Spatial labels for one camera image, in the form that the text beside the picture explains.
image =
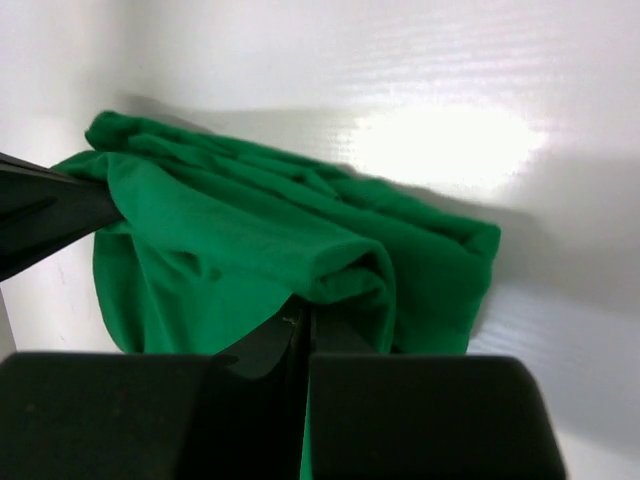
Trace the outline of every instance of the black plastic part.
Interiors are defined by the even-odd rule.
[[[500,357],[314,355],[314,480],[564,480],[533,377]]]
[[[106,185],[0,154],[0,281],[121,219]]]
[[[293,299],[213,357],[10,357],[0,368],[0,478],[297,479],[305,308]]]

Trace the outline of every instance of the green cloth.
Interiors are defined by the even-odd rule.
[[[465,352],[496,226],[378,179],[145,118],[104,112],[86,138],[95,150],[56,168],[106,181],[125,218],[94,247],[100,308],[125,352],[216,353],[293,294],[339,303],[380,352]]]

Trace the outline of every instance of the white backdrop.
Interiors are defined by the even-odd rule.
[[[538,378],[575,479],[640,478],[640,7],[631,0],[4,0],[0,150],[104,108],[407,185],[504,229],[471,351]],[[3,283],[19,349],[106,350],[86,239]]]

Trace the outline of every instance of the white textured surface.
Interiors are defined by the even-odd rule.
[[[173,115],[498,222],[471,350],[534,372],[573,478],[636,479],[639,24],[630,0],[4,0],[0,149],[51,164],[102,108]],[[114,348],[90,241],[3,292],[18,348]]]

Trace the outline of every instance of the green towel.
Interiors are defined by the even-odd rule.
[[[86,138],[95,150],[56,168],[106,181],[125,218],[94,247],[100,308],[125,352],[216,353],[294,294],[339,303],[380,352],[465,352],[496,226],[378,179],[145,118],[104,112]]]

